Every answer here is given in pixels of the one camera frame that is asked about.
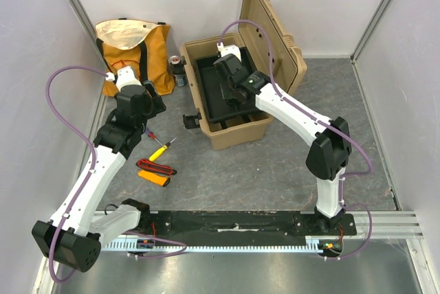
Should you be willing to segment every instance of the case latch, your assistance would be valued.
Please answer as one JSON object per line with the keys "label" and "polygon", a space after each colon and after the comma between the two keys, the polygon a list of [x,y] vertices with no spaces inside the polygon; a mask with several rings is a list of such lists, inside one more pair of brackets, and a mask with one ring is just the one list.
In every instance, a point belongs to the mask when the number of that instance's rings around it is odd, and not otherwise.
{"label": "case latch", "polygon": [[201,114],[198,112],[196,115],[184,115],[184,126],[186,129],[200,128]]}

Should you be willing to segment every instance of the orange bag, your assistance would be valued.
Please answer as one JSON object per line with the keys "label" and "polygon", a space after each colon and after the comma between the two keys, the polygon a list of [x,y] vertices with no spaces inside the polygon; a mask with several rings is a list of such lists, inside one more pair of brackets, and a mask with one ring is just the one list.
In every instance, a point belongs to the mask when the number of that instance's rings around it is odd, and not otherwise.
{"label": "orange bag", "polygon": [[[96,45],[109,71],[132,66],[140,82],[153,82],[160,95],[173,92],[174,78],[168,73],[166,38],[170,25],[133,19],[103,21],[95,26]],[[106,81],[102,93],[114,96],[118,88]]]}

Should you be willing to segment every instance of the reflective metal surface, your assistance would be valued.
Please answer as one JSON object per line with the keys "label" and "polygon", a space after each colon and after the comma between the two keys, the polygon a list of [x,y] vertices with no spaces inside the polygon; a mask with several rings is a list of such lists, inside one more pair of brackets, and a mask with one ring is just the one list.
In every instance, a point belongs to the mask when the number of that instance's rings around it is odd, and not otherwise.
{"label": "reflective metal surface", "polygon": [[[359,244],[346,240],[346,252]],[[102,252],[89,272],[77,273],[54,293],[415,294],[421,290],[406,242],[381,240],[339,262],[292,253],[188,253],[135,261],[125,253]]]}

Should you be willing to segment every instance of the black wire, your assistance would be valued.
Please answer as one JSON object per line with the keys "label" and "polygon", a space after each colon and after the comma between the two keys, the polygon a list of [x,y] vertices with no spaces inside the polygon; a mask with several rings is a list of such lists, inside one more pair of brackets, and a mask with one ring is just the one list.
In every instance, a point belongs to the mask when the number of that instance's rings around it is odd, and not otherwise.
{"label": "black wire", "polygon": [[115,207],[116,209],[119,208],[119,206],[115,205],[114,203],[110,203],[110,204],[108,204],[108,205],[105,206],[105,208],[104,208],[104,214],[106,214],[106,215],[107,215],[107,208],[108,208],[109,206],[111,206],[111,207]]}

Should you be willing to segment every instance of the screwdriver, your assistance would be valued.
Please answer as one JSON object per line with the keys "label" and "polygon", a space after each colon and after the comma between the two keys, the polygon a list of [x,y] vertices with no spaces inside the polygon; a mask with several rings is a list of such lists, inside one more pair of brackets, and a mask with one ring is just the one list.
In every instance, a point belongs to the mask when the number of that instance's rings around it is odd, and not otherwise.
{"label": "screwdriver", "polygon": [[149,130],[147,127],[145,128],[145,133],[148,135],[148,137],[154,139],[157,143],[159,143],[160,146],[163,146],[163,144],[159,142],[159,140],[156,138],[156,135],[154,135],[154,133],[151,130]]}
{"label": "screwdriver", "polygon": [[148,158],[148,160],[155,161],[158,157],[160,157],[162,155],[163,152],[165,152],[165,150],[168,150],[168,148],[170,147],[171,143],[173,143],[176,139],[177,139],[177,137],[173,138],[172,141],[170,141],[167,144],[163,145],[159,150],[154,152],[151,155],[151,157]]}

